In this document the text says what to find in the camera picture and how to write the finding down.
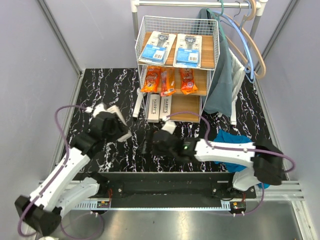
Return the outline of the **white H logo box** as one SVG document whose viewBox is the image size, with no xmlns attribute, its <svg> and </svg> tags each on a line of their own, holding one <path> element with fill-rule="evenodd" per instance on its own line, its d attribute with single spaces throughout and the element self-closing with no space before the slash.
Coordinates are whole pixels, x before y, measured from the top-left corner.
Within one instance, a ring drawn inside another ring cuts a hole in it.
<svg viewBox="0 0 320 240">
<path fill-rule="evenodd" d="M 116 105 L 113 105 L 107 109 L 107 112 L 109 112 L 111 114 L 115 114 L 116 117 L 118 118 L 119 125 L 121 128 L 121 130 L 120 130 L 121 136 L 117 138 L 117 141 L 122 143 L 122 142 L 125 142 L 130 137 L 132 137 L 132 133 L 130 131 L 130 128 L 128 127 L 120 109 Z"/>
</svg>

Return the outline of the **white Harry's box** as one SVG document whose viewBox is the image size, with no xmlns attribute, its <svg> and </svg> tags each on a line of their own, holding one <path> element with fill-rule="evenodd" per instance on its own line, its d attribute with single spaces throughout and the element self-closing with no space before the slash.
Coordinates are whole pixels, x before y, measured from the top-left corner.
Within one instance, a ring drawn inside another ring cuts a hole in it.
<svg viewBox="0 0 320 240">
<path fill-rule="evenodd" d="M 160 101 L 161 97 L 159 94 L 151 94 L 148 105 L 148 116 L 147 121 L 149 123 L 158 123 L 160 116 Z"/>
<path fill-rule="evenodd" d="M 160 102 L 159 120 L 162 121 L 165 117 L 171 114 L 172 96 L 162 96 Z"/>
</svg>

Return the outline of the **orange razor bag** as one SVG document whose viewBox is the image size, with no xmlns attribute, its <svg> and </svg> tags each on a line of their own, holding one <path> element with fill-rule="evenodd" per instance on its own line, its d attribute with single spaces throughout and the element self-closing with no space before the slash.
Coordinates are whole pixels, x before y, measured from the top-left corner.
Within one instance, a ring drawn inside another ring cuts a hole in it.
<svg viewBox="0 0 320 240">
<path fill-rule="evenodd" d="M 198 88 L 195 84 L 194 71 L 192 68 L 180 68 L 180 89 L 184 95 L 195 93 Z"/>
<path fill-rule="evenodd" d="M 161 97 L 168 97 L 176 92 L 175 89 L 175 71 L 173 68 L 163 67 L 161 69 Z"/>
<path fill-rule="evenodd" d="M 141 92 L 156 93 L 160 82 L 162 68 L 159 66 L 148 66 L 146 70 L 145 81 Z"/>
</svg>

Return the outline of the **orange razor bag front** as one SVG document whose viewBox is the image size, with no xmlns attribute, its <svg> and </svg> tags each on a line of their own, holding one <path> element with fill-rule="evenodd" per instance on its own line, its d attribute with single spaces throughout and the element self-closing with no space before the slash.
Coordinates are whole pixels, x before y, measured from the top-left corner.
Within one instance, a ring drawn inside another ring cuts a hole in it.
<svg viewBox="0 0 320 240">
<path fill-rule="evenodd" d="M 175 89 L 175 71 L 173 68 L 163 67 L 161 69 L 161 97 L 168 97 L 176 92 Z"/>
</svg>

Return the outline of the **blue razor blister pack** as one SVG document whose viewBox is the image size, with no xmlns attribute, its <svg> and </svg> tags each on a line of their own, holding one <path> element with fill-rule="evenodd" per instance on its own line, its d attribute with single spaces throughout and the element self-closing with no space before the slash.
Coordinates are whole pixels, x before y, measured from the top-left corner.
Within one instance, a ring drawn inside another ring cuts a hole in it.
<svg viewBox="0 0 320 240">
<path fill-rule="evenodd" d="M 201 67 L 202 36 L 179 33 L 177 35 L 173 66 L 175 68 Z"/>
</svg>

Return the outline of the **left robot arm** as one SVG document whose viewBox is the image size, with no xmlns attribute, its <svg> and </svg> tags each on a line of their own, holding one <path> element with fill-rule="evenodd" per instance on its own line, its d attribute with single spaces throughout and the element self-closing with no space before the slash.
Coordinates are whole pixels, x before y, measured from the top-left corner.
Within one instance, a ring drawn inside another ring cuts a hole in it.
<svg viewBox="0 0 320 240">
<path fill-rule="evenodd" d="M 20 195 L 15 200 L 18 235 L 23 238 L 37 233 L 48 236 L 78 203 L 91 196 L 103 198 L 108 193 L 108 180 L 98 173 L 92 173 L 68 191 L 65 189 L 105 143 L 124 142 L 130 137 L 130 129 L 115 105 L 94 110 L 89 125 L 71 144 L 64 143 L 65 155 L 49 176 L 28 196 Z"/>
</svg>

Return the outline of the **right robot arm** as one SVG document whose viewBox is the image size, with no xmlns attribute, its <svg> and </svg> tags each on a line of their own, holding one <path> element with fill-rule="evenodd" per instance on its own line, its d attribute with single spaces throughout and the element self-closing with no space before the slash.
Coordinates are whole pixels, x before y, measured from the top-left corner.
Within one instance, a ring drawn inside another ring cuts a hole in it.
<svg viewBox="0 0 320 240">
<path fill-rule="evenodd" d="M 222 162 L 242 166 L 227 185 L 228 195 L 239 198 L 257 184 L 279 186 L 283 180 L 283 153 L 268 140 L 247 143 L 178 138 L 167 130 L 149 131 L 143 151 L 158 157 L 188 162 Z"/>
</svg>

